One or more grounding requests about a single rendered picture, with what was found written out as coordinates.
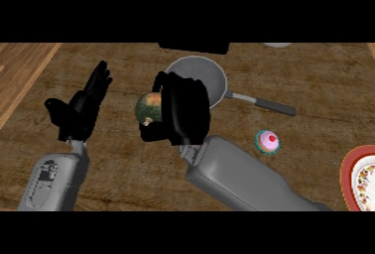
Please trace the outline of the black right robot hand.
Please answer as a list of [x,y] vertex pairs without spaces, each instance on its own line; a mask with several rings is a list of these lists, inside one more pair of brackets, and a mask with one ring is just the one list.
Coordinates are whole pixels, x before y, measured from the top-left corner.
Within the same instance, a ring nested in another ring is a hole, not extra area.
[[208,91],[202,81],[161,71],[151,92],[161,93],[162,121],[148,126],[139,123],[142,140],[168,140],[173,146],[201,145],[211,122]]

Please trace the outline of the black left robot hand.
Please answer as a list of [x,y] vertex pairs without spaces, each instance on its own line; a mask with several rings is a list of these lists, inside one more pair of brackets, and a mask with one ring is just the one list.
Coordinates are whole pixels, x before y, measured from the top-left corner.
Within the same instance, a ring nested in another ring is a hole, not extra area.
[[49,98],[44,106],[50,113],[52,123],[59,127],[59,140],[86,141],[94,130],[94,123],[99,113],[100,103],[112,78],[106,69],[106,62],[100,61],[87,85],[80,90],[71,101],[63,102],[58,98]]

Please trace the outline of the green and orange squash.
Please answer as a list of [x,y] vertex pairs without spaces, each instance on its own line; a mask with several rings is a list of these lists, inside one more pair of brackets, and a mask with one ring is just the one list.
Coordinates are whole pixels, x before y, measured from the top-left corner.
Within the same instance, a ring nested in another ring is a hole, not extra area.
[[161,122],[161,93],[149,92],[143,94],[136,102],[134,116],[137,122],[148,126],[152,122]]

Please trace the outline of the grey frying pan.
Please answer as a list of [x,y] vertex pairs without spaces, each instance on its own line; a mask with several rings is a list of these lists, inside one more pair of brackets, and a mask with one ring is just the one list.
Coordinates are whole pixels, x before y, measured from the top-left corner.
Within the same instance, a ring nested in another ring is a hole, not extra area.
[[295,115],[294,107],[233,92],[227,87],[227,76],[223,68],[205,57],[189,56],[180,58],[168,66],[165,72],[174,72],[183,78],[193,78],[202,81],[208,91],[210,108],[214,108],[224,98],[236,98],[288,116]]

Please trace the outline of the red rimmed floral plate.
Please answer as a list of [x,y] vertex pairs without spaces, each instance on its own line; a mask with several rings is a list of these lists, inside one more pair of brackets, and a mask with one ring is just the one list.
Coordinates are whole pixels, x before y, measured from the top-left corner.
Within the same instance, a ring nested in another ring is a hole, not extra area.
[[375,211],[375,145],[354,148],[340,168],[340,185],[347,208]]

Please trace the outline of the black appliance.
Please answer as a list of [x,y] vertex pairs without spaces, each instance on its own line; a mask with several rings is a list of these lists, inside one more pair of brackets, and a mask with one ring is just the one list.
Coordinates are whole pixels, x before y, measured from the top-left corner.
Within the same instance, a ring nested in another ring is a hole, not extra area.
[[162,49],[224,55],[229,43],[159,43]]

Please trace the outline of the pink frosted cupcake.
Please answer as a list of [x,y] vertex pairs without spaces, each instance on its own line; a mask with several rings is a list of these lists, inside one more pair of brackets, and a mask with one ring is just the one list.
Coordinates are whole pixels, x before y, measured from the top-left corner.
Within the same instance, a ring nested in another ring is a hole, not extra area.
[[261,130],[255,136],[255,145],[263,154],[275,155],[282,147],[278,134],[270,130]]

